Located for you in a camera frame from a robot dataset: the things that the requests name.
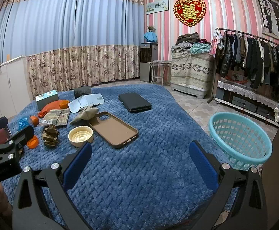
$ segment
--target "cardboard box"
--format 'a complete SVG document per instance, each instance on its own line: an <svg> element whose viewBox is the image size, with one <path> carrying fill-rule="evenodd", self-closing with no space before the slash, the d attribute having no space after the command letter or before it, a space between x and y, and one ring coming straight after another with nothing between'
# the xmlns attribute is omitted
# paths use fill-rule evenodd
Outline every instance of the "cardboard box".
<svg viewBox="0 0 279 230"><path fill-rule="evenodd" d="M48 105L49 103L57 100L59 100L59 95L56 90L52 90L45 94L38 95L36 97L36 104L38 105L38 109L42 110L45 105Z"/></svg>

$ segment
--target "light blue plastic basket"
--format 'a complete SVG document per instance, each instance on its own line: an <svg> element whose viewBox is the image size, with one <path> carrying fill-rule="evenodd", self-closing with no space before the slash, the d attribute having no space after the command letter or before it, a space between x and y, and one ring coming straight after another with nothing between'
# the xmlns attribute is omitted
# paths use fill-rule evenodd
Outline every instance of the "light blue plastic basket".
<svg viewBox="0 0 279 230"><path fill-rule="evenodd" d="M234 169L248 170L266 162L272 143L252 120L235 113L216 113L209 120L212 139L223 149Z"/></svg>

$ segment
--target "blue rug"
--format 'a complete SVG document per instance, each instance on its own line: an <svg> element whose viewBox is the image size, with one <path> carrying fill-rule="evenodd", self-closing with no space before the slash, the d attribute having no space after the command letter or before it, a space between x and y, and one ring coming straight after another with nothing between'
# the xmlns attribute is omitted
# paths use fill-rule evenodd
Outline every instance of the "blue rug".
<svg viewBox="0 0 279 230"><path fill-rule="evenodd" d="M204 184L188 153L197 140L222 162L224 153L203 129L177 104L169 91L159 85L125 85L92 88L105 103L99 111L109 111L139 130L139 137L126 147L115 150L94 132L93 154L75 187L68 194L77 209L95 230L155 229L169 227L186 219L208 200L212 191ZM118 99L119 94L136 92L152 104L150 111L131 114ZM59 93L60 99L73 100L74 92ZM38 113L33 101L17 115L9 128L18 130L22 116ZM76 116L70 114L69 122ZM60 144L53 150L43 145L43 127L36 127L40 140L37 148L25 147L20 164L44 169L61 162L76 151L68 141L74 126L58 128ZM19 175L3 182L13 203ZM56 210L48 189L45 197L56 219Z"/></svg>

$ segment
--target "screw head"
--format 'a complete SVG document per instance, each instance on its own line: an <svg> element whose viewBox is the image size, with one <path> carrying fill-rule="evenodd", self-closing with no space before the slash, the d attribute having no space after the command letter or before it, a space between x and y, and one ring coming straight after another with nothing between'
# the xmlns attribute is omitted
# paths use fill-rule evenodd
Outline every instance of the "screw head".
<svg viewBox="0 0 279 230"><path fill-rule="evenodd" d="M223 168L224 170L228 170L228 169L230 168L230 164L228 164L228 163L223 163L223 164L222 164L222 168Z"/></svg>
<svg viewBox="0 0 279 230"><path fill-rule="evenodd" d="M257 168L255 168L255 167L251 167L250 170L251 170L252 173L257 173Z"/></svg>
<svg viewBox="0 0 279 230"><path fill-rule="evenodd" d="M23 168L23 171L26 172L26 173L27 173L29 170L30 170L30 167L29 167L29 166L26 166L26 167Z"/></svg>
<svg viewBox="0 0 279 230"><path fill-rule="evenodd" d="M59 167L59 164L58 163L53 163L51 164L50 166L53 170L56 170L58 167Z"/></svg>

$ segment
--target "ceramic bowl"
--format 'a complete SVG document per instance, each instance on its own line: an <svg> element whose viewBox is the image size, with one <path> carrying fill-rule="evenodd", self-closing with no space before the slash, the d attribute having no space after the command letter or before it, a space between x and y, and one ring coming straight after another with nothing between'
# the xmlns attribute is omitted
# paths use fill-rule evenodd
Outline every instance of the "ceramic bowl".
<svg viewBox="0 0 279 230"><path fill-rule="evenodd" d="M68 139L73 146L81 147L85 142L93 141L93 130L88 126L76 127L69 132Z"/></svg>

